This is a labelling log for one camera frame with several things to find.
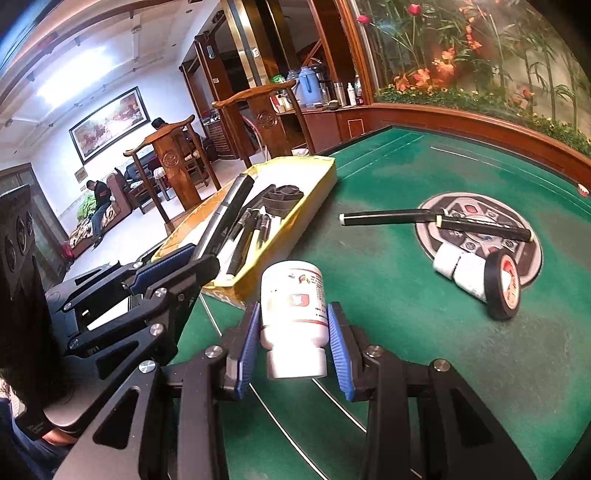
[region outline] pill bottle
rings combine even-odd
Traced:
[[[325,377],[329,328],[320,270],[295,260],[270,266],[262,275],[261,307],[268,377]]]

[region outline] green table surface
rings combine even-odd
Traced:
[[[550,479],[591,420],[589,199],[509,152],[422,131],[392,128],[332,156],[339,181],[290,258],[320,268],[327,301],[341,302],[373,342],[404,360],[451,361],[537,477]],[[412,225],[338,221],[342,212],[415,208],[444,192],[496,198],[537,233],[543,266],[513,320],[491,320],[483,303],[436,274]],[[223,331],[241,318],[202,297],[175,362],[215,344],[215,325]],[[367,405],[345,401],[331,364],[319,380],[269,381],[260,348],[252,385],[222,407],[232,480],[358,477]]]

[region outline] couch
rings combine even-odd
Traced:
[[[117,225],[121,220],[131,214],[132,207],[129,204],[127,195],[122,188],[125,185],[125,179],[117,172],[113,172],[107,176],[105,181],[107,186],[111,189],[115,201],[105,212],[103,217],[103,235]],[[70,235],[70,247],[74,258],[81,256],[88,247],[94,244],[92,241],[92,230],[89,228],[89,222],[82,220],[76,230]]]

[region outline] ceiling light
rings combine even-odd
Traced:
[[[70,60],[45,82],[37,95],[57,108],[104,77],[115,68],[112,59],[104,55],[104,49],[89,50]]]

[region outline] cardboard box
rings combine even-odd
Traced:
[[[270,265],[287,258],[337,180],[334,158],[317,156],[277,157],[266,163],[253,165],[246,173],[255,177],[255,182],[260,180],[265,183],[262,187],[259,184],[259,191],[271,183],[278,187],[291,184],[304,192],[304,197],[283,220],[278,233],[263,245],[256,257],[245,264],[233,280],[217,278],[203,287],[202,292],[242,309],[249,301],[259,299],[262,273]],[[232,183],[233,180],[225,184],[192,211],[163,243],[152,260],[176,250],[183,239],[216,209]]]

